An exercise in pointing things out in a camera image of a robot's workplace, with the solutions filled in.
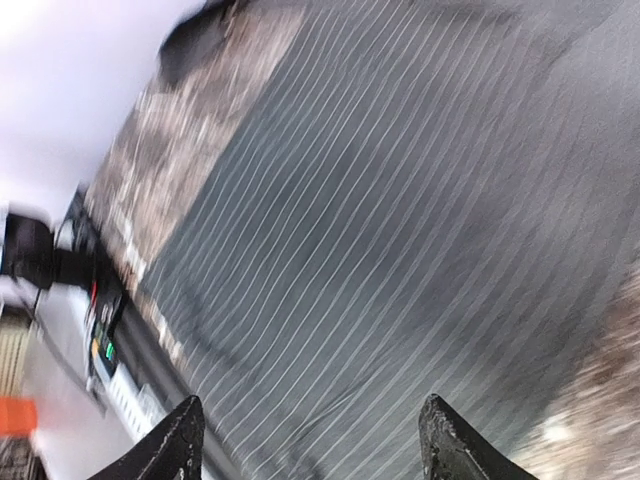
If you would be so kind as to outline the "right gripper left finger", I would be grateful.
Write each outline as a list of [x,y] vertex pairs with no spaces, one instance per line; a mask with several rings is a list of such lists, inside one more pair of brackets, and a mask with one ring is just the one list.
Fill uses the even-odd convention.
[[94,475],[95,480],[202,478],[205,419],[196,395],[185,398],[121,458]]

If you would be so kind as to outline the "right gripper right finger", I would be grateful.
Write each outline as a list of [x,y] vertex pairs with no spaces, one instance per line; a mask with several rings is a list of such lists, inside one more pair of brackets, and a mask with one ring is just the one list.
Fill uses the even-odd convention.
[[421,409],[419,436],[425,479],[535,480],[437,394],[429,395]]

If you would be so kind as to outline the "black pinstriped long sleeve shirt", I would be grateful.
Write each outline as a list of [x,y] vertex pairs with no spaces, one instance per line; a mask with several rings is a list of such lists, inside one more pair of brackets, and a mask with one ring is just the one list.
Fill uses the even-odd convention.
[[145,275],[247,479],[511,454],[639,242],[635,1],[324,1]]

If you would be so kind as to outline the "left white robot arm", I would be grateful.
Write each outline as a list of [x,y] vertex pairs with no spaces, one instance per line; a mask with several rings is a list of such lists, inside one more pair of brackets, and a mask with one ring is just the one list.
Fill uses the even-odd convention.
[[40,290],[60,284],[89,292],[94,273],[91,256],[55,246],[48,224],[1,206],[2,275],[25,280]]

